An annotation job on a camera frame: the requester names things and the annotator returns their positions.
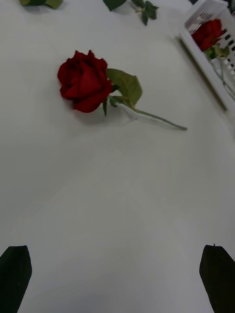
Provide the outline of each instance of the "rose leaf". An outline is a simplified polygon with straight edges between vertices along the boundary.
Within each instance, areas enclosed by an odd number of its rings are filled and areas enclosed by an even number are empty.
[[[158,7],[153,5],[150,1],[145,2],[145,11],[146,11],[146,13],[150,19],[156,20],[157,9],[158,9]]]
[[[144,23],[144,25],[147,26],[147,24],[148,24],[148,15],[147,15],[147,13],[145,11],[142,12],[141,19],[142,19],[142,22]]]
[[[229,55],[229,46],[227,45],[225,48],[220,48],[219,45],[214,45],[214,52],[216,56],[221,57],[221,58],[227,58]]]
[[[214,51],[214,48],[209,48],[209,49],[206,49],[205,51],[205,54],[206,56],[208,57],[208,59],[215,59],[216,58],[216,54],[215,54],[215,51]]]
[[[115,85],[119,86],[120,93],[125,97],[124,102],[134,108],[143,93],[138,78],[114,68],[107,69],[107,76]]]
[[[141,9],[144,9],[144,2],[143,2],[143,0],[131,0],[131,1],[137,7],[141,8]]]
[[[126,2],[126,0],[103,0],[103,1],[110,11],[117,9]]]
[[[22,5],[42,5],[46,0],[20,0]]]
[[[104,100],[103,103],[103,110],[104,110],[104,115],[107,116],[107,104],[108,104],[108,100],[107,98]]]
[[[46,0],[45,5],[48,5],[53,9],[57,9],[62,4],[62,2],[63,0]]]

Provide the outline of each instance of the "white surface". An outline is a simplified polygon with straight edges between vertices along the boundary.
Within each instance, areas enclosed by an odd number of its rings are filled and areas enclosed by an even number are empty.
[[[235,143],[175,33],[190,4],[145,27],[129,7],[0,3],[0,251],[28,245],[20,313],[211,313],[206,244],[235,255]],[[92,49],[138,76],[138,108],[85,115],[60,97],[59,66]]]
[[[227,88],[223,85],[222,80],[218,77],[215,72],[215,68],[208,62],[205,54],[197,46],[196,42],[193,40],[191,34],[195,32],[196,27],[200,27],[200,24],[204,23],[207,20],[211,19],[220,19],[222,22],[222,29],[227,31],[221,36],[219,41],[221,47],[226,47],[231,40],[235,40],[235,19],[230,14],[228,10],[228,3],[221,0],[199,0],[196,5],[185,15],[184,20],[181,22],[180,27],[180,36],[184,41],[185,45],[191,52],[192,56],[197,61],[200,68],[203,70],[207,79],[210,81],[214,90],[220,97],[221,101],[224,103],[225,107],[231,111],[231,114],[235,116],[235,102],[234,99],[229,95]],[[231,86],[231,89],[234,89],[234,79],[235,72],[231,64],[235,63],[235,56],[232,48],[235,46],[235,43],[230,45],[230,54],[228,57],[224,58],[225,62],[225,81]]]

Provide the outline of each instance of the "plastic crate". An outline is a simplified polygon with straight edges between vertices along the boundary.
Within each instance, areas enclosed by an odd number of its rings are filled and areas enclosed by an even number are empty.
[[[218,60],[213,61],[212,66],[191,36],[204,22],[214,19],[221,20],[223,35],[219,44],[222,48],[226,45],[230,47],[230,55],[226,59],[223,58],[224,79],[235,91],[235,19],[227,6],[228,3],[221,0],[199,0],[186,13],[185,19],[180,25],[180,37],[225,107],[235,116],[234,97],[230,96],[228,89],[214,71],[214,68],[217,69],[218,73],[221,71]]]

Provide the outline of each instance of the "red rose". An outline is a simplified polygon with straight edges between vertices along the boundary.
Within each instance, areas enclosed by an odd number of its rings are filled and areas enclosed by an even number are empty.
[[[107,63],[95,58],[92,51],[88,55],[76,51],[74,57],[67,59],[58,71],[62,97],[73,101],[74,110],[95,111],[112,92],[112,82],[107,78],[106,69]]]
[[[202,51],[215,45],[223,35],[221,20],[208,21],[202,24],[195,33],[193,39]]]

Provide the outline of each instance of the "rose stem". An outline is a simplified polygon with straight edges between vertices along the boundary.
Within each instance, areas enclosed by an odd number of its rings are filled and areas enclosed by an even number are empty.
[[[174,127],[178,128],[178,129],[180,129],[180,130],[182,130],[182,131],[186,131],[186,130],[187,130],[187,127],[180,126],[180,125],[177,125],[177,124],[175,124],[175,123],[172,123],[172,122],[168,121],[167,119],[165,119],[165,118],[163,118],[163,117],[160,117],[160,116],[157,116],[157,115],[154,115],[154,114],[151,114],[151,113],[147,113],[147,112],[145,112],[145,111],[141,111],[141,110],[137,110],[137,109],[131,108],[130,106],[128,106],[128,104],[126,104],[126,103],[124,103],[124,102],[120,102],[120,103],[124,104],[126,107],[132,109],[132,110],[133,110],[134,112],[136,112],[136,113],[153,117],[153,118],[155,118],[155,119],[158,119],[158,120],[160,120],[160,121],[163,121],[164,123],[170,124],[171,126],[174,126]]]

